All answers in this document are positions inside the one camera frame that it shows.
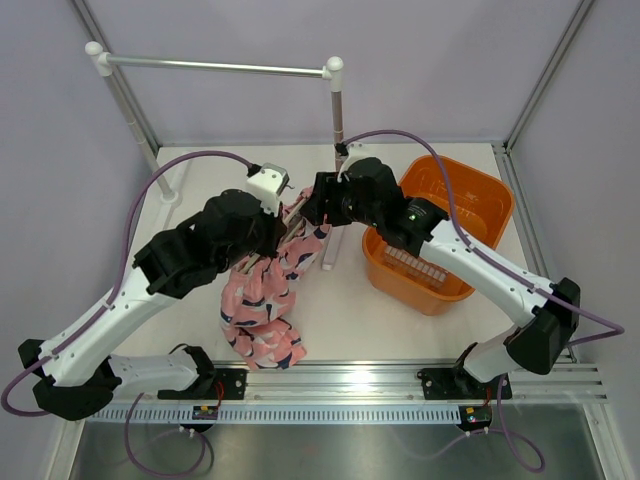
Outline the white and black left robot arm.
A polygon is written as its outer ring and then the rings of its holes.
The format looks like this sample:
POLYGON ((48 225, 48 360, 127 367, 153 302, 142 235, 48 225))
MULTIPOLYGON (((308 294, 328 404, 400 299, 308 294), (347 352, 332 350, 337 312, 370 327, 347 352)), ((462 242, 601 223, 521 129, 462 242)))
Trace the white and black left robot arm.
POLYGON ((25 370, 39 376, 32 392, 39 415, 87 418, 113 399, 155 393, 200 399, 216 370, 204 350, 126 357, 114 350, 147 320, 208 285, 252 253, 273 254, 286 228, 277 193, 228 189, 173 229, 157 233, 104 298, 58 335, 19 347, 25 370))

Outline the pink shark print shorts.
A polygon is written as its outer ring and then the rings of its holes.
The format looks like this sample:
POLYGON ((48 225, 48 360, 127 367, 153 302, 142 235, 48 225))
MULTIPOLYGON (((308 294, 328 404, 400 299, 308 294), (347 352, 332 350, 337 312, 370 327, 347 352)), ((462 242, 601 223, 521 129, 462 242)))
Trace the pink shark print shorts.
POLYGON ((225 340, 252 370, 287 369, 307 351, 287 321, 296 287, 323 250, 330 226, 303 220, 280 244, 278 256, 251 267, 248 258, 232 268, 221 294, 220 326, 225 340))

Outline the wooden clothes hanger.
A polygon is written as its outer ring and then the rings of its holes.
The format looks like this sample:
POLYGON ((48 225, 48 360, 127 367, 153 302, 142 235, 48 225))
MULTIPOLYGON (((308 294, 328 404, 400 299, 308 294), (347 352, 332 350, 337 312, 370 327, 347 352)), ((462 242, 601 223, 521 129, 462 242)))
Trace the wooden clothes hanger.
MULTIPOLYGON (((302 228, 304 219, 300 211, 305 203, 310 199, 311 190, 311 187, 307 187, 301 190, 295 202, 283 208, 282 221, 284 226, 286 227, 286 230, 285 233, 279 238, 278 243, 276 244, 275 251, 278 251, 284 244, 292 240, 296 233, 302 228)), ((248 260, 241 264, 238 272, 241 274, 247 274, 256 263, 265 258, 265 255, 254 253, 249 257, 248 260)))

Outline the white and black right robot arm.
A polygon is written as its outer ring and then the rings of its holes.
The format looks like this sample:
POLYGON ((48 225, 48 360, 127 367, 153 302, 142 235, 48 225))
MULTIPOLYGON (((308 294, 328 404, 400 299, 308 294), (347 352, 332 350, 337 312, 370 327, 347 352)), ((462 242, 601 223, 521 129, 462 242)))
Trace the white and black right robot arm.
POLYGON ((579 324, 580 288, 524 271, 465 232, 453 210, 405 195, 389 166, 374 157, 347 161, 343 172, 315 177, 303 217, 333 227, 361 223, 390 246, 457 276, 497 305, 513 326, 469 345, 449 369, 421 374, 426 391, 452 398, 501 392, 514 370, 548 374, 579 324))

